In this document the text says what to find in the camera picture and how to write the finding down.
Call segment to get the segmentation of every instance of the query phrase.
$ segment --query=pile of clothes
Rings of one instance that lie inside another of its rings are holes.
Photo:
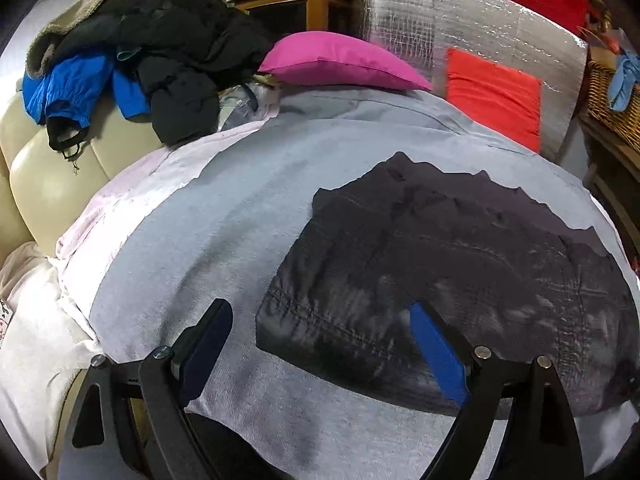
[[[25,110],[66,156],[111,88],[124,117],[150,114],[171,146],[217,131],[219,93],[250,80],[272,47],[221,0],[79,0],[30,46]]]

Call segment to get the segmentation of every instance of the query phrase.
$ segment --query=wicker basket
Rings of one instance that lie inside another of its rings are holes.
[[[618,134],[636,152],[640,153],[640,86],[635,85],[629,106],[624,112],[609,108],[607,91],[615,73],[597,61],[589,62],[589,115],[599,120],[609,130]]]

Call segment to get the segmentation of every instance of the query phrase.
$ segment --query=blue cloth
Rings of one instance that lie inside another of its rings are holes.
[[[616,73],[609,85],[609,108],[624,112],[631,101],[634,84],[640,82],[640,56],[625,52],[616,60]]]
[[[50,117],[67,117],[86,128],[109,80],[124,117],[150,112],[140,84],[122,73],[115,56],[103,49],[86,50],[65,59],[40,79],[31,79],[25,73],[24,109],[38,124],[45,124]]]

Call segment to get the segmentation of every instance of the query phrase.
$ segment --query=blue jacket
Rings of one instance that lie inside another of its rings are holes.
[[[95,104],[107,82],[111,81],[114,99],[126,118],[150,112],[140,84],[131,80],[116,66],[115,53],[103,49],[85,50],[58,63],[43,78],[24,75],[22,97],[24,108],[38,124],[49,124],[50,118],[67,118],[67,129],[86,130]],[[49,145],[61,151],[58,137],[63,132],[49,132]],[[77,144],[84,138],[76,139]]]

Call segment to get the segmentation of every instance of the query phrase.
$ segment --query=pink pillow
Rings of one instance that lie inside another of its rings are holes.
[[[259,72],[300,86],[361,85],[391,90],[431,90],[415,69],[384,48],[366,41],[309,30],[275,44]]]

